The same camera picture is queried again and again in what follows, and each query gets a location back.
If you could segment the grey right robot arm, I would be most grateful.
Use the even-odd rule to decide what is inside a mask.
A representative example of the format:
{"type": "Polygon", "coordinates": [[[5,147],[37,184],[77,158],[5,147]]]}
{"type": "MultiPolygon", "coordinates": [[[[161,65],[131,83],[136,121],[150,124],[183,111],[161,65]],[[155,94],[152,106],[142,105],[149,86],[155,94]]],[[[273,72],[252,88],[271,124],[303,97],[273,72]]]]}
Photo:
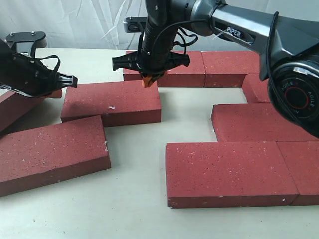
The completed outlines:
{"type": "Polygon", "coordinates": [[[261,81],[276,111],[313,136],[319,134],[318,22],[235,7],[223,0],[148,0],[146,17],[128,17],[125,31],[139,33],[135,52],[115,57],[113,69],[140,73],[151,86],[168,70],[188,66],[187,48],[177,35],[191,32],[194,40],[211,36],[235,42],[259,55],[261,81]]]}

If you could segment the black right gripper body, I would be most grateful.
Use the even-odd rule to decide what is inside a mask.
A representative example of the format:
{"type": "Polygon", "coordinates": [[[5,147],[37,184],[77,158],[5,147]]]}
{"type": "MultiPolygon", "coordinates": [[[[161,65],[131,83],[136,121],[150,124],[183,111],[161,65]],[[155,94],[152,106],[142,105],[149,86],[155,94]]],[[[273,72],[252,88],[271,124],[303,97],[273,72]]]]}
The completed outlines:
{"type": "Polygon", "coordinates": [[[123,68],[137,71],[142,76],[159,76],[178,66],[188,66],[190,58],[187,54],[171,51],[181,25],[180,22],[156,25],[148,17],[137,51],[112,58],[113,70],[123,68]]]}

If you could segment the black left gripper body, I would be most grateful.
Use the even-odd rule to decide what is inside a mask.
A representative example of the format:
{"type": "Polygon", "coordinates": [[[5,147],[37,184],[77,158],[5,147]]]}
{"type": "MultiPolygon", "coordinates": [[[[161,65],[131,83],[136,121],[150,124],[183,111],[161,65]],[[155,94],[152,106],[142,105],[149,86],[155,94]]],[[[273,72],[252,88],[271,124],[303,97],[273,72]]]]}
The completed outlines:
{"type": "Polygon", "coordinates": [[[32,58],[14,52],[0,41],[0,88],[29,98],[39,98],[66,87],[77,88],[78,78],[58,72],[56,55],[32,58]]]}

